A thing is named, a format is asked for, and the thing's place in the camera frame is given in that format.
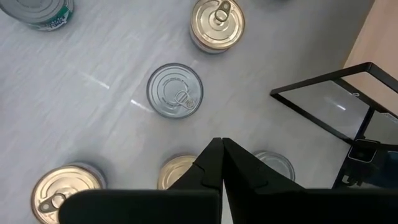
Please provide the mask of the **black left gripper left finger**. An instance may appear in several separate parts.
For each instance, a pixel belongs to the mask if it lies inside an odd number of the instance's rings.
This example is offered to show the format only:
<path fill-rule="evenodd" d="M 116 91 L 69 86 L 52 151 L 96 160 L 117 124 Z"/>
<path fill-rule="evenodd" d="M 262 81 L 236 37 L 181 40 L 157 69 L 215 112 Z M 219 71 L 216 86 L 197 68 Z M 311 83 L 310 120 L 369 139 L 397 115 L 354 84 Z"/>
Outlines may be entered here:
<path fill-rule="evenodd" d="M 86 190 L 66 199 L 60 224 L 220 224 L 223 141 L 214 138 L 167 190 Z"/>

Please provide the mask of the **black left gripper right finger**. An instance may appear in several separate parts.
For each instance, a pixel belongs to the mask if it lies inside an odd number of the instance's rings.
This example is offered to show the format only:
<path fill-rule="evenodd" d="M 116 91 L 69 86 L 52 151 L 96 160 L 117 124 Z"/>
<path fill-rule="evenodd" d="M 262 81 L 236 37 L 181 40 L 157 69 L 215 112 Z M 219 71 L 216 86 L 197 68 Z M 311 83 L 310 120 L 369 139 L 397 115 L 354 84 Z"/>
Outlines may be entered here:
<path fill-rule="evenodd" d="M 306 189 L 223 138 L 223 180 L 234 223 L 398 224 L 398 190 Z"/>

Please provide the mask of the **Wild Planet can gold lid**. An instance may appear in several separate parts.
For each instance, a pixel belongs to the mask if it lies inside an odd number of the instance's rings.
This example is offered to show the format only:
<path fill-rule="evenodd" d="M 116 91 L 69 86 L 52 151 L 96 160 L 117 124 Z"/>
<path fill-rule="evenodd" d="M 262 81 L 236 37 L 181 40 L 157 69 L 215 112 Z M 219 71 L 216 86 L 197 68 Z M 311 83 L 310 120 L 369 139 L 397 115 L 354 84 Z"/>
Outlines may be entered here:
<path fill-rule="evenodd" d="M 93 189 L 105 189 L 102 170 L 87 162 L 72 162 L 45 173 L 35 184 L 30 207 L 40 224 L 59 224 L 58 211 L 70 196 Z"/>
<path fill-rule="evenodd" d="M 160 169 L 157 180 L 158 190 L 167 190 L 192 166 L 196 156 L 182 155 L 168 160 Z"/>
<path fill-rule="evenodd" d="M 220 54 L 243 36 L 245 18 L 235 0 L 198 0 L 191 13 L 190 36 L 209 54 Z"/>

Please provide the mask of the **green Bumble Bee tuna can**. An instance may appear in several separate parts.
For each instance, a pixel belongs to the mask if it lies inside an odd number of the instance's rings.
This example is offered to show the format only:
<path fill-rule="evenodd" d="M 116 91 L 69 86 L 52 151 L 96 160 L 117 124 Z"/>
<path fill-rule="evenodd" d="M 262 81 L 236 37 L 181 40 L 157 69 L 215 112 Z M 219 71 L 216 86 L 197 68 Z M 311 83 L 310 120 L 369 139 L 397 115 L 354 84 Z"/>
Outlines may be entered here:
<path fill-rule="evenodd" d="M 282 154 L 272 151 L 261 151 L 255 156 L 279 174 L 295 182 L 295 170 L 290 161 Z"/>

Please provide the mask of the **teal label tuna can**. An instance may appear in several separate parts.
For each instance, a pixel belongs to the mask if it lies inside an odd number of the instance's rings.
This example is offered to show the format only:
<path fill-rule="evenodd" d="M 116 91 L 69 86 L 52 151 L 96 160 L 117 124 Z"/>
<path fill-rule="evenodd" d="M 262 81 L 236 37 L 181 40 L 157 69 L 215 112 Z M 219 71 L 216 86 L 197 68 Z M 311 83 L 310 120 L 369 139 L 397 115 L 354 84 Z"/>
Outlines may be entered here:
<path fill-rule="evenodd" d="M 33 29 L 52 31 L 71 18 L 74 0 L 0 0 L 0 9 Z"/>

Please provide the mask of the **black frame wooden top shelf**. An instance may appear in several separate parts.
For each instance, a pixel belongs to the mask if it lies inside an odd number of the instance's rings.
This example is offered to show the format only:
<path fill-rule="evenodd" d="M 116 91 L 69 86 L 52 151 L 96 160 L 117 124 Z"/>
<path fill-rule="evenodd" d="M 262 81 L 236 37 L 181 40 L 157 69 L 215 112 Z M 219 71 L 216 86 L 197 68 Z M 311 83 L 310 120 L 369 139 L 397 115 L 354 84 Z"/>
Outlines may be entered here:
<path fill-rule="evenodd" d="M 342 69 L 271 97 L 349 145 L 378 141 L 370 163 L 345 156 L 334 188 L 398 188 L 398 0 L 375 0 Z"/>

